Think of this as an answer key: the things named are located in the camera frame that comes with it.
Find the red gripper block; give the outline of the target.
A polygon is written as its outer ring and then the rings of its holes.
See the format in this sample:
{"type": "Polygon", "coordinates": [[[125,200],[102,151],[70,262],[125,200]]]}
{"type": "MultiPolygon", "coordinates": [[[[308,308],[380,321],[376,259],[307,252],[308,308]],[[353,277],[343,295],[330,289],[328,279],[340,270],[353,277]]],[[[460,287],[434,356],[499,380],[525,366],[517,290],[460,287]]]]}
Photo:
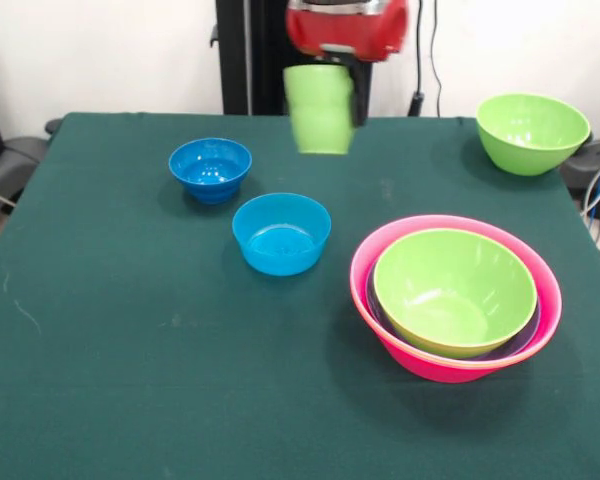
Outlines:
{"type": "Polygon", "coordinates": [[[348,65],[353,83],[351,116],[354,126],[363,126],[369,105],[368,62],[382,62],[401,50],[408,17],[408,5],[401,0],[290,1],[285,21],[299,51],[311,56],[345,53],[356,57],[348,65]]]}

